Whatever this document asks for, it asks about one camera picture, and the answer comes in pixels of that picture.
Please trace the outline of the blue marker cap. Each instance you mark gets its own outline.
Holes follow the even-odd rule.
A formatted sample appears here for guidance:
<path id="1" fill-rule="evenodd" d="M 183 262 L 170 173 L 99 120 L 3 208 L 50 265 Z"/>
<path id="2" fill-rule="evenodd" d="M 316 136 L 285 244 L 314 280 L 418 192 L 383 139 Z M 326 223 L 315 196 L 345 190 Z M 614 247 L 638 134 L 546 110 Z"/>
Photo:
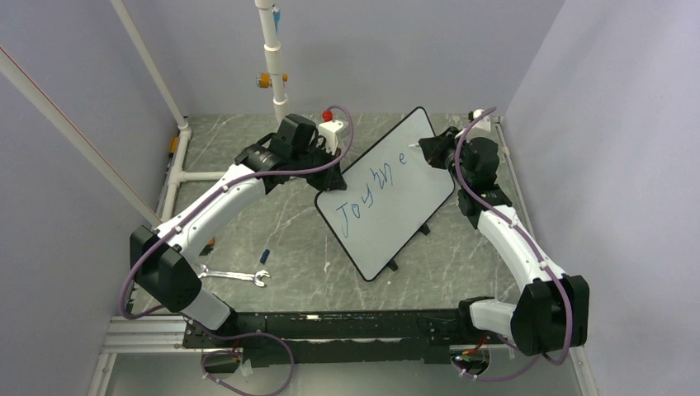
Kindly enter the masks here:
<path id="1" fill-rule="evenodd" d="M 265 249 L 265 250 L 263 251 L 263 253 L 262 253 L 261 257 L 260 257 L 260 262 L 261 262 L 262 264 L 265 264 L 265 263 L 267 262 L 267 259 L 268 259 L 268 257 L 269 257 L 269 254 L 270 254 L 270 250 L 269 250 L 269 249 Z"/>

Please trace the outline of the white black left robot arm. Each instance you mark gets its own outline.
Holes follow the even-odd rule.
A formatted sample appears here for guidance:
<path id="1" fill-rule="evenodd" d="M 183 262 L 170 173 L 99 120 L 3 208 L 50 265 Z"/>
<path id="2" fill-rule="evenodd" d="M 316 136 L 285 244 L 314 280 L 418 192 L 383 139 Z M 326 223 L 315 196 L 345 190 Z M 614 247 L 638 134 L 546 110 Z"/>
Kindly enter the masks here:
<path id="1" fill-rule="evenodd" d="M 302 115 L 284 116 L 277 131 L 244 148 L 186 209 L 130 235 L 126 282 L 149 293 L 159 307 L 197 323 L 216 346 L 229 345 L 239 334 L 239 315 L 205 288 L 194 261 L 234 217 L 291 178 L 304 179 L 319 192 L 346 190 L 340 163 L 349 147 L 341 144 L 342 134 L 354 134 L 352 119 L 337 120 L 332 110 L 319 124 Z"/>

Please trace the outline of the white whiteboard black frame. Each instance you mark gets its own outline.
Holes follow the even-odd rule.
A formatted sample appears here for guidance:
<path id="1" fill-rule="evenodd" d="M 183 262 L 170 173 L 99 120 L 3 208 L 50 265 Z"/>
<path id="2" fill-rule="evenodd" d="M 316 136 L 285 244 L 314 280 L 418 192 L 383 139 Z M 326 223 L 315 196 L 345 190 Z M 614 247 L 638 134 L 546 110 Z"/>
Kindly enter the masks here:
<path id="1" fill-rule="evenodd" d="M 347 169 L 346 191 L 320 192 L 315 208 L 365 281 L 393 265 L 395 256 L 453 193 L 445 170 L 430 167 L 419 139 L 435 135 L 418 106 Z"/>

